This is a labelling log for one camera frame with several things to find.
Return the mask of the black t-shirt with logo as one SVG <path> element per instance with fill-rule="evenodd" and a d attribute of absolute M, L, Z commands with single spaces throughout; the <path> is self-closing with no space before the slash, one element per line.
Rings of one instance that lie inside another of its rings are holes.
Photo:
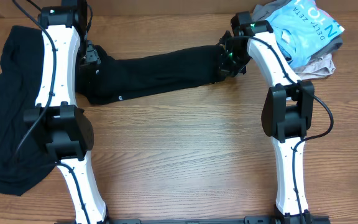
<path fill-rule="evenodd" d="M 92 105 L 195 88 L 225 79 L 219 74 L 223 48 L 218 45 L 127 60 L 116 60 L 99 45 L 95 48 L 101 63 L 90 69 L 81 68 L 75 78 L 75 91 Z"/>

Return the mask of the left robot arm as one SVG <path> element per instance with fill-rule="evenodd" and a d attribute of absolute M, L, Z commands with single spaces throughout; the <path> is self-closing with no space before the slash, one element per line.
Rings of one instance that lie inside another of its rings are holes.
<path fill-rule="evenodd" d="M 80 68 L 100 63 L 87 39 L 91 18 L 86 1 L 62 1 L 60 6 L 40 9 L 35 23 L 44 43 L 42 80 L 34 108 L 24 112 L 29 125 L 25 136 L 33 136 L 65 179 L 75 208 L 74 223 L 109 221 L 91 164 L 93 127 L 75 96 Z"/>

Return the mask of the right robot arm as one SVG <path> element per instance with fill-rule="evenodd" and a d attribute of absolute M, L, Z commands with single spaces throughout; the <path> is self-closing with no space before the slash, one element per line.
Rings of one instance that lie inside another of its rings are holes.
<path fill-rule="evenodd" d="M 231 19 L 231 31 L 219 40 L 224 52 L 219 74 L 234 77 L 253 60 L 269 89 L 261 115 L 264 133 L 271 138 L 277 168 L 277 198 L 272 223 L 312 223 L 305 197 L 304 138 L 311 126 L 314 86 L 303 82 L 278 48 L 268 21 L 253 21 L 249 12 Z"/>

